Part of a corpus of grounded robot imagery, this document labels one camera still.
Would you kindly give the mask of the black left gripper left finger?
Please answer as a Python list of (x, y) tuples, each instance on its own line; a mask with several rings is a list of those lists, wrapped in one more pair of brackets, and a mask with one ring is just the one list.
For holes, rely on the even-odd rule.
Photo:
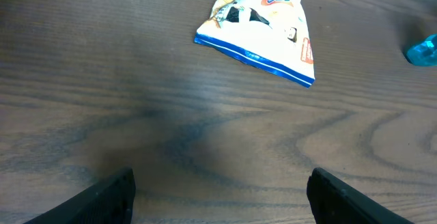
[(135, 193), (125, 167), (25, 224), (131, 224)]

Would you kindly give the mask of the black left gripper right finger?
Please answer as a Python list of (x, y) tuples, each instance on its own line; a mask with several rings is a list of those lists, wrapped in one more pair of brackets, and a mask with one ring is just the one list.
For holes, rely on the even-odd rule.
[(317, 224), (412, 224), (320, 167), (308, 179), (307, 198)]

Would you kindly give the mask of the teal mouthwash bottle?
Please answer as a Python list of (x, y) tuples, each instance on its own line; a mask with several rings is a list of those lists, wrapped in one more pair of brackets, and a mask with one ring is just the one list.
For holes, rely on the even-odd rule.
[(436, 34), (427, 37), (420, 44), (410, 47), (406, 52), (406, 58), (415, 66), (435, 66)]

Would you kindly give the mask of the snack bag with red label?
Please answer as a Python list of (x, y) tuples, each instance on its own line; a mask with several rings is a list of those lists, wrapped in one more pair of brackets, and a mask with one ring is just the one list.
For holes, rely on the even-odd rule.
[(315, 81), (302, 0), (216, 0), (198, 44), (304, 87)]

